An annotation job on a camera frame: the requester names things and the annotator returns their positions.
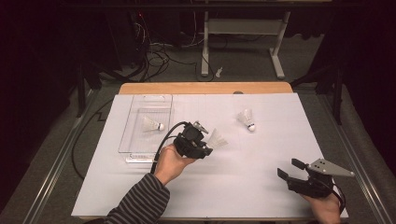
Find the white metal stand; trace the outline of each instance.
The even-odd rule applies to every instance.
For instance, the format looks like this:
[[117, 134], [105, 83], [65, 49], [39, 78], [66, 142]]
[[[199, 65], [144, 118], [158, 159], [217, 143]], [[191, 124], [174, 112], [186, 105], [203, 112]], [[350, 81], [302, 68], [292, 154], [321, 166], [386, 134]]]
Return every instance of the white metal stand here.
[[271, 59], [279, 79], [285, 78], [282, 66], [277, 56], [283, 35], [288, 26], [290, 12], [285, 12], [283, 20], [241, 20], [241, 19], [209, 19], [205, 12], [204, 49], [201, 74], [209, 75], [209, 48], [207, 45], [209, 34], [244, 34], [244, 35], [276, 35], [276, 45], [270, 48]]

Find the dark background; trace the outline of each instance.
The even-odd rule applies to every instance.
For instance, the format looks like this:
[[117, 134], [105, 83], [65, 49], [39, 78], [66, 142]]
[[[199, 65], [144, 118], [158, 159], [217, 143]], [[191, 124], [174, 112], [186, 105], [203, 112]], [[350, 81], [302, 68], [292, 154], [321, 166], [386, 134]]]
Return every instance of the dark background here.
[[[50, 0], [0, 2], [2, 209], [50, 131], [51, 123], [68, 107], [70, 92], [77, 86], [78, 69], [83, 67], [86, 78], [95, 85], [101, 69], [89, 62], [111, 70], [120, 69], [125, 62], [139, 61], [134, 50], [141, 46], [127, 41], [134, 36], [130, 22], [136, 12], [69, 13], [58, 10], [57, 6]], [[338, 20], [333, 19], [333, 11], [292, 12], [285, 36], [302, 34], [309, 38], [326, 34], [311, 70], [342, 59], [344, 81], [354, 105], [366, 131], [395, 174], [391, 155], [396, 144], [392, 134], [396, 126], [396, 27], [392, 10], [396, 7], [392, 1], [372, 1], [367, 6], [352, 14], [339, 10]], [[261, 18], [276, 13], [248, 15]], [[175, 46], [179, 44], [180, 31], [193, 35], [193, 24], [186, 20], [190, 13], [142, 15], [147, 18], [153, 36]], [[247, 13], [216, 15], [235, 18], [246, 17]], [[197, 13], [197, 21], [198, 29], [202, 29], [203, 13]]]

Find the striped shirt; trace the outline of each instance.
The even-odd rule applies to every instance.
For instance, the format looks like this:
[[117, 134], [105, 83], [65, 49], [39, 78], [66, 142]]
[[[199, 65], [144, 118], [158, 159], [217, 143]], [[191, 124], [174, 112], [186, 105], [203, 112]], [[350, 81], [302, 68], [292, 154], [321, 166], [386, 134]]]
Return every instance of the striped shirt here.
[[156, 223], [169, 202], [169, 190], [152, 174], [146, 174], [105, 219], [106, 224]]

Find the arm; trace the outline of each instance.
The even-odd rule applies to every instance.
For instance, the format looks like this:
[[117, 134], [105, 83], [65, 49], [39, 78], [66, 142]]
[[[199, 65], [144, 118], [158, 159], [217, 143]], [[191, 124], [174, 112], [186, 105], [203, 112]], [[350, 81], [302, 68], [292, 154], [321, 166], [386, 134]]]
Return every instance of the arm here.
[[330, 194], [326, 198], [311, 198], [301, 194], [311, 204], [312, 212], [319, 223], [322, 224], [339, 224], [340, 218], [340, 205], [337, 197]]
[[146, 174], [107, 215], [105, 223], [155, 223], [169, 202], [165, 187], [194, 159], [182, 158], [175, 146], [162, 148], [154, 175]]

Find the person's left hand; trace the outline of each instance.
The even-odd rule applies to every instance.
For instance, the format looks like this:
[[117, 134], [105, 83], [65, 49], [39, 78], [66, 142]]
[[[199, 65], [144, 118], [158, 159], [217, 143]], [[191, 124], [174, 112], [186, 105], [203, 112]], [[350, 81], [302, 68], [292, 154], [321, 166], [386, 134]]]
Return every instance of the person's left hand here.
[[165, 186], [169, 181], [178, 177], [187, 165], [195, 161], [196, 159], [182, 158], [177, 153], [175, 145], [171, 144], [161, 149], [154, 175]]

